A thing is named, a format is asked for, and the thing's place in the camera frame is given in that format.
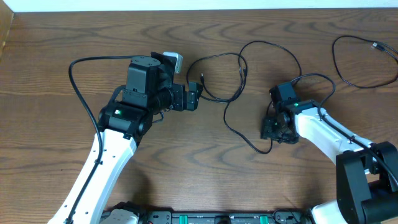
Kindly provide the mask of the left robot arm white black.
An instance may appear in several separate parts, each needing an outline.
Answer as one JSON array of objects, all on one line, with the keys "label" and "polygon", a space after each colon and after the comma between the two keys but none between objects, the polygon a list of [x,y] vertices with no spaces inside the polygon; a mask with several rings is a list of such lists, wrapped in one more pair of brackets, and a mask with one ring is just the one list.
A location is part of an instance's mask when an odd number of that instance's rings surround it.
[{"label": "left robot arm white black", "polygon": [[70,193],[50,223],[99,223],[124,166],[142,137],[166,110],[194,111],[203,87],[174,83],[183,57],[175,52],[130,55],[126,84],[117,87],[98,118],[89,156]]}]

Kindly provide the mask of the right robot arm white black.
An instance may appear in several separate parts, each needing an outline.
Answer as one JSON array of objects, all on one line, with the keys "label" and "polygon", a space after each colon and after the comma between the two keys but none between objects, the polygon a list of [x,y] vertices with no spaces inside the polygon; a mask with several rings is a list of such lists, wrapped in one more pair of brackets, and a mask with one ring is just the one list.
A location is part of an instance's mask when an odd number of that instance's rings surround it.
[{"label": "right robot arm white black", "polygon": [[261,138],[296,144],[309,140],[336,168],[336,200],[310,210],[313,223],[381,223],[397,217],[397,148],[374,143],[334,120],[316,101],[302,101],[291,83],[269,91],[275,114]]}]

